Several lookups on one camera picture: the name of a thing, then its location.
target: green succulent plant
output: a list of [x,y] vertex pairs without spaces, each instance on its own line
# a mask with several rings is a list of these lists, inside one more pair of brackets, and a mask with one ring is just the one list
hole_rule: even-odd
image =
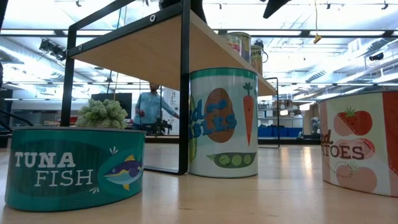
[[127,126],[124,122],[127,112],[118,101],[90,99],[88,106],[82,107],[79,113],[77,127],[124,129]]

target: black monitor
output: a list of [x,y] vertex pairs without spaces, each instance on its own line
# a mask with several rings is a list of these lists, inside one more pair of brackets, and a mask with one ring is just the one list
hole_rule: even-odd
[[[113,100],[113,93],[108,94],[92,94],[91,99],[104,101],[105,99]],[[127,111],[126,119],[131,119],[131,106],[132,106],[132,94],[131,93],[117,93],[115,100],[120,103],[120,106]]]
[[284,4],[289,2],[290,0],[268,0],[266,11],[264,12],[263,17],[268,19],[273,15],[278,9],[280,9]]

